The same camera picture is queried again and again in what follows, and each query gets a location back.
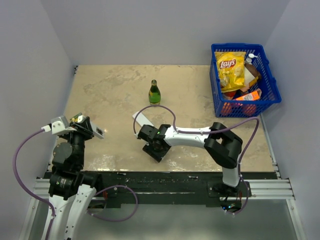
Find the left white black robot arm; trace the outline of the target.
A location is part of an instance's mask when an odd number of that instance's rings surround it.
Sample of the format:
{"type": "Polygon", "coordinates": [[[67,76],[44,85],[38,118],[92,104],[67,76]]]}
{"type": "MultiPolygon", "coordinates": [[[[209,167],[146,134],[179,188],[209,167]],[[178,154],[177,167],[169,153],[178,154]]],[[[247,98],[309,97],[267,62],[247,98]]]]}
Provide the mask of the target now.
{"type": "Polygon", "coordinates": [[[49,178],[48,215],[42,234],[43,240],[74,240],[93,196],[99,196],[104,184],[99,176],[83,173],[85,142],[104,133],[88,116],[77,114],[70,120],[62,115],[44,127],[65,140],[53,150],[49,178]]]}

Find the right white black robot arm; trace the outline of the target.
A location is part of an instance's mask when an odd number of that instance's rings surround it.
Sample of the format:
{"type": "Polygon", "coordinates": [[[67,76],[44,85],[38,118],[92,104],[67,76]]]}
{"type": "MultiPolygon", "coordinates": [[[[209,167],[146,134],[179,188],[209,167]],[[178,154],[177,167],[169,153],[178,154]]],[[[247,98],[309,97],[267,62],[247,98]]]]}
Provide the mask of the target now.
{"type": "Polygon", "coordinates": [[[222,167],[223,192],[233,197],[241,190],[239,156],[243,140],[222,123],[214,122],[212,126],[203,128],[178,128],[170,124],[156,128],[144,124],[136,137],[145,141],[142,150],[157,162],[165,157],[171,147],[205,149],[222,167]]]}

